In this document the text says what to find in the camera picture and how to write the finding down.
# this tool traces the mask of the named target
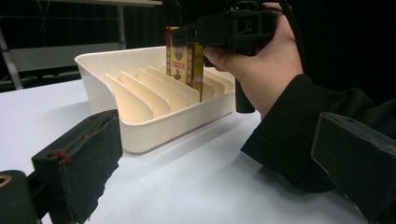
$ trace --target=box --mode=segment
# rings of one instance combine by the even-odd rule
[[[172,30],[177,28],[166,27],[166,74],[202,94],[204,48],[197,43],[174,47]]]
[[[197,90],[166,75],[166,47],[127,49],[76,58],[92,113],[120,114],[123,149],[152,150],[235,109],[233,76],[204,69]]]

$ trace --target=shelf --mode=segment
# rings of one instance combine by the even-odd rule
[[[160,6],[163,1],[154,0],[45,0],[52,2],[66,2],[66,3],[85,3],[85,4],[106,4],[118,6],[133,6],[133,7],[148,7]]]

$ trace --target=white table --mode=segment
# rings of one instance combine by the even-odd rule
[[[0,170],[27,175],[31,157],[91,114],[81,80],[0,93],[0,105]],[[339,193],[303,194],[240,152],[259,121],[233,113],[145,154],[125,151],[87,223],[367,223]]]

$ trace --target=black cable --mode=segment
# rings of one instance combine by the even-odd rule
[[[278,3],[282,7],[283,14],[288,19],[291,30],[294,33],[294,38],[296,40],[297,50],[300,54],[301,65],[303,66],[303,71],[307,73],[307,59],[303,35],[301,33],[300,27],[298,26],[297,20],[294,17],[291,7],[287,0],[278,0]]]

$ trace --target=hand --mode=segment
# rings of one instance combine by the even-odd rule
[[[204,50],[205,56],[219,71],[227,71],[239,80],[245,95],[261,113],[262,119],[291,80],[304,72],[289,22],[283,14],[277,15],[273,39],[255,56],[248,57],[218,48]]]

